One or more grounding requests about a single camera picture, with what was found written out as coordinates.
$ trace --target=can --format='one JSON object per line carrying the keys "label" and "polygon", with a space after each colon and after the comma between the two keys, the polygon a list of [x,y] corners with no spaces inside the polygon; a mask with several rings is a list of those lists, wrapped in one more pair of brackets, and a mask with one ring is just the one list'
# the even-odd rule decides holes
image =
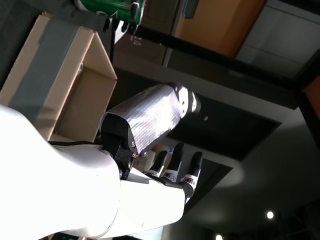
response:
{"label": "can", "polygon": [[108,18],[116,18],[133,25],[140,25],[146,0],[74,0],[75,5],[85,11]]}

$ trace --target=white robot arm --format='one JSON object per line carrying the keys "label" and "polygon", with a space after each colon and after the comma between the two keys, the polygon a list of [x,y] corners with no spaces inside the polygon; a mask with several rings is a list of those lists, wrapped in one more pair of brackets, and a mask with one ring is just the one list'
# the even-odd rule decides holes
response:
{"label": "white robot arm", "polygon": [[199,108],[192,91],[159,85],[101,118],[101,144],[50,144],[22,114],[0,105],[2,237],[37,240],[64,232],[113,238],[178,221],[197,185],[202,154],[193,156],[178,183],[183,144],[175,148],[164,177],[159,175],[166,152],[148,172],[132,165]]}

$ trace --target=box flap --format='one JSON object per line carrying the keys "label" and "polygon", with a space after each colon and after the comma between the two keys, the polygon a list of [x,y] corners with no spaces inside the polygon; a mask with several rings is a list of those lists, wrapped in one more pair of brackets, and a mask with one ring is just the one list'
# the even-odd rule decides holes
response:
{"label": "box flap", "polygon": [[56,132],[75,141],[93,142],[116,83],[116,80],[85,68]]}
{"label": "box flap", "polygon": [[91,45],[83,60],[83,65],[112,80],[117,79],[115,70],[97,33],[94,34]]}
{"label": "box flap", "polygon": [[38,117],[38,122],[48,123],[46,126],[36,128],[44,139],[49,140],[56,126],[61,111],[65,105],[69,92],[77,76],[79,66],[90,46],[94,32],[88,28],[80,27],[72,41],[68,53],[63,61],[58,75],[55,78],[50,94],[47,96],[45,107],[50,111],[42,111]]}

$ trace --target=black fingertip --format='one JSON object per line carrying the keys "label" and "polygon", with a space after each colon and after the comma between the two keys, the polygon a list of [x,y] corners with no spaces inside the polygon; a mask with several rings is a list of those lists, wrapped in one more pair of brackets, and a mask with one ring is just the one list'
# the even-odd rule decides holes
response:
{"label": "black fingertip", "polygon": [[187,174],[198,177],[199,172],[201,170],[202,161],[203,161],[203,153],[200,151],[197,151],[192,156],[191,164]]}
{"label": "black fingertip", "polygon": [[165,163],[167,151],[161,151],[159,152],[158,156],[156,157],[153,166],[150,168],[150,170],[155,171],[157,173],[160,173],[162,166]]}
{"label": "black fingertip", "polygon": [[185,147],[185,144],[182,142],[179,142],[175,146],[173,153],[172,153],[172,158],[171,158],[170,164],[167,168],[168,170],[174,170],[174,171],[179,170],[179,166],[182,161],[182,156],[184,154],[184,147]]}

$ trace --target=ceiling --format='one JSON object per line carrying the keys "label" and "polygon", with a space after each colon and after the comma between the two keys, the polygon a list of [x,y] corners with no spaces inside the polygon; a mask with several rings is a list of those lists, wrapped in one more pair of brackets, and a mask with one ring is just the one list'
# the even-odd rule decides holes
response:
{"label": "ceiling", "polygon": [[285,215],[320,199],[320,151],[299,109],[233,167],[188,212],[189,221],[219,233],[239,233],[267,224],[269,210]]}

